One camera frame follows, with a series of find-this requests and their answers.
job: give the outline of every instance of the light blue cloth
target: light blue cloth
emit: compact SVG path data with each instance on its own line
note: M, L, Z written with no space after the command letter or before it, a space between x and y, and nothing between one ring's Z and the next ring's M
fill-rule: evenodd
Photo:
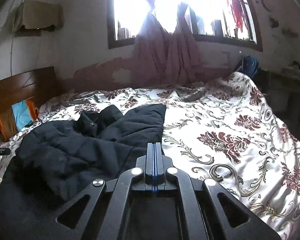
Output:
M12 105L12 110L18 131L33 123L26 101L22 100Z

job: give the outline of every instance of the mattress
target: mattress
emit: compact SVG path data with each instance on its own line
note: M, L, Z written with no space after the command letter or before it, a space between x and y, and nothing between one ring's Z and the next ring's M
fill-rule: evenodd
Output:
M115 105L125 114L148 104L167 106L162 150L191 177L213 178L282 239L300 235L300 142L277 118L250 78L233 73L189 87L67 94L40 109L39 120L4 147L0 182L22 138L43 122L77 120L81 111Z

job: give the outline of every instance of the beige cloth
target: beige cloth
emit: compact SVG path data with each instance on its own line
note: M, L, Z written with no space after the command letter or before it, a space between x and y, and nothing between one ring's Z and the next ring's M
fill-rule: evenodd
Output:
M12 32L24 25L25 29L42 29L54 25L63 26L62 6L35 0L25 0L20 4L13 21Z

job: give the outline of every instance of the window sill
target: window sill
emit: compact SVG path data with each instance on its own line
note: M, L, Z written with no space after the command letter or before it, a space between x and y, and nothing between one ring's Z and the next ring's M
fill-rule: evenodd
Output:
M238 47L244 47L253 49L256 51L263 52L262 45L258 45L254 43L253 41L243 41L243 40L236 40L226 37L218 37L218 36L209 36L209 35L194 35L194 39L196 41L206 41L206 42L214 42L214 43L220 43L220 44L228 44L228 45L234 45ZM135 38L129 38L125 40L119 40L119 41L111 41L108 43L109 49L115 49L119 47L129 46L133 45L135 41Z

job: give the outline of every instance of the window frame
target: window frame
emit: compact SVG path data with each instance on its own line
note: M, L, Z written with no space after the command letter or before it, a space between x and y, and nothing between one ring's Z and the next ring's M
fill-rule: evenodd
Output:
M221 37L221 36L214 36L214 35L205 35L205 34L198 34L198 28L196 26L196 18L194 11L190 8L190 18L192 23L192 29L193 29L193 36L196 41L205 41L205 42L214 42L214 43L220 43L220 44L228 44L228 45L234 45L244 48L250 48L256 51L263 52L262 47L262 39L261 39L261 33L259 28L259 23L257 19L257 15L253 6L252 0L247 0L251 18L253 21L254 26L254 32L256 36L256 41L244 41L244 40L238 40L235 38L227 38L227 37ZM244 14L246 15L247 23L248 23L248 33L249 38L252 39L252 29L250 24L250 17L248 16L247 9L245 6L243 7ZM123 40L116 40L115 37L115 20L114 20L114 0L108 0L108 16L107 16L107 29L108 29L108 48L109 49L115 49L119 47L129 46L133 45L135 42L135 38L128 38Z

